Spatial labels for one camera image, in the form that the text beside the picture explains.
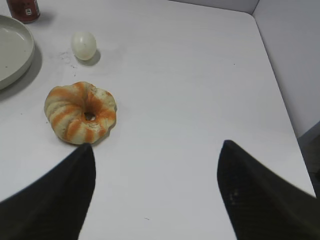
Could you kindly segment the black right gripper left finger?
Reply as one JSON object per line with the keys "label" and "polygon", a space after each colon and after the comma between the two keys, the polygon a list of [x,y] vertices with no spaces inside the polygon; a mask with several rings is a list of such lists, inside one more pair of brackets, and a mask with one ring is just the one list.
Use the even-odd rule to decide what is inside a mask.
{"label": "black right gripper left finger", "polygon": [[89,143],[38,180],[1,201],[2,240],[77,240],[96,186]]}

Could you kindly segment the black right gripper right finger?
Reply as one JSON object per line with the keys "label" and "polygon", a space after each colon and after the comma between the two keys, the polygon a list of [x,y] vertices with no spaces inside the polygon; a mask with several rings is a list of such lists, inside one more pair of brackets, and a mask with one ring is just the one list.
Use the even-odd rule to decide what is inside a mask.
{"label": "black right gripper right finger", "polygon": [[238,240],[318,240],[320,201],[223,142],[217,183]]}

